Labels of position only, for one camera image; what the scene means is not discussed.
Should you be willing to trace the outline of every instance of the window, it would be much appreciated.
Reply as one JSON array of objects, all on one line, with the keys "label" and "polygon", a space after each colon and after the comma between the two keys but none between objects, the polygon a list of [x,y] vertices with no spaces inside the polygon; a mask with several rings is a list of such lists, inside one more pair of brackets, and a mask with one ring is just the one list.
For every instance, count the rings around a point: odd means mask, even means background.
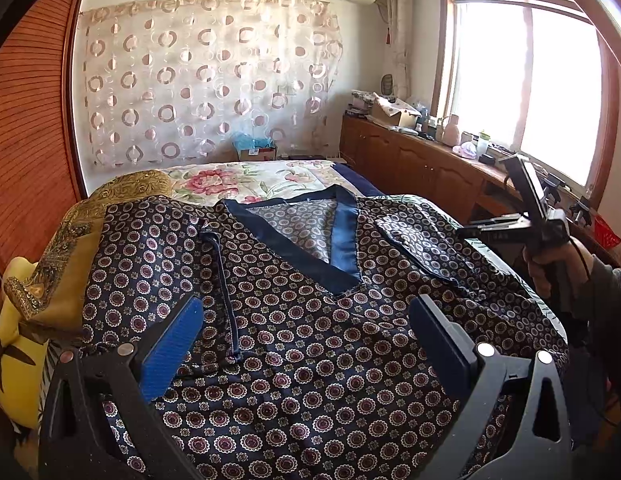
[{"label": "window", "polygon": [[[530,7],[459,6],[451,113],[459,115],[464,130],[485,130],[494,142],[586,187],[602,99],[595,27]],[[529,44],[532,63],[527,66]]]},{"label": "window", "polygon": [[446,3],[433,111],[459,115],[461,130],[486,131],[588,196],[607,178],[603,144],[612,147],[617,130],[607,113],[617,64],[607,70],[595,27],[572,0]]}]

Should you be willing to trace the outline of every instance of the floral bedspread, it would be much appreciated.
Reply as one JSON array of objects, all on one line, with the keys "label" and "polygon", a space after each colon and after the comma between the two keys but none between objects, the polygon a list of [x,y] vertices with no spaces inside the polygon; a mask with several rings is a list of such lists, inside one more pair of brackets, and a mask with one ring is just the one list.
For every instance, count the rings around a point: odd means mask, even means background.
[{"label": "floral bedspread", "polygon": [[361,193],[328,160],[273,160],[181,166],[162,170],[172,181],[172,198],[197,205],[214,205],[223,198],[249,204],[326,189],[333,184],[356,196]]}]

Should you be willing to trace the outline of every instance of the hand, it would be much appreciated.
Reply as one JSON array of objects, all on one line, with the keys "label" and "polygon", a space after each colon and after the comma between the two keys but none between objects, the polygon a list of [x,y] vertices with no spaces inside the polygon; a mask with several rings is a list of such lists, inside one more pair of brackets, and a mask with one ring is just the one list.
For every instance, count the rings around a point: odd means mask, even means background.
[{"label": "hand", "polygon": [[588,281],[588,277],[593,271],[593,255],[589,253],[587,248],[576,238],[572,240],[575,242],[575,245],[584,258],[584,262],[587,264],[588,274],[586,269],[584,269],[584,264],[579,254],[577,254],[575,247],[571,243],[546,249],[536,254],[535,257],[531,257],[528,251],[524,249],[524,260],[528,264],[528,274],[533,279],[535,290],[541,298],[549,298],[551,296],[551,284],[546,278],[542,266],[553,262],[564,262],[566,264],[566,272],[571,281],[571,288],[573,289],[575,298],[578,296],[579,288]]}]

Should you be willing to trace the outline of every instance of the bottle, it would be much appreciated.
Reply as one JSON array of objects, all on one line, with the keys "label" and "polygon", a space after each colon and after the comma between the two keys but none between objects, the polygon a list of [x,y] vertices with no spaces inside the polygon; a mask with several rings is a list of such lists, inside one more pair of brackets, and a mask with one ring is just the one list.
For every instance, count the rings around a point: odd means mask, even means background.
[{"label": "bottle", "polygon": [[457,127],[457,124],[460,122],[460,117],[458,115],[452,114],[448,120],[448,124],[444,128],[444,137],[442,137],[442,142],[446,146],[459,146],[460,141],[462,140],[462,134],[460,133],[460,129]]},{"label": "bottle", "polygon": [[444,125],[443,125],[444,120],[443,119],[438,119],[437,120],[437,127],[435,129],[435,140],[437,142],[442,142],[442,137],[444,137]]},{"label": "bottle", "polygon": [[486,134],[484,130],[479,133],[479,139],[477,141],[477,159],[482,155],[486,155],[486,150],[489,148],[489,141],[491,136]]}]

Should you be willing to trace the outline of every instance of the gold patterned cushion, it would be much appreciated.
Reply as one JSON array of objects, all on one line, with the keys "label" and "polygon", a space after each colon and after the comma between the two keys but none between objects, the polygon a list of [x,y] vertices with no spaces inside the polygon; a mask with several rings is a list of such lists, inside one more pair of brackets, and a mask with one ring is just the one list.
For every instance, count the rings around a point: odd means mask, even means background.
[{"label": "gold patterned cushion", "polygon": [[107,206],[147,196],[171,194],[170,178],[161,171],[117,177],[75,204],[62,219],[32,275],[8,278],[4,291],[33,330],[65,338],[81,331],[81,311],[88,274],[97,252]]}]

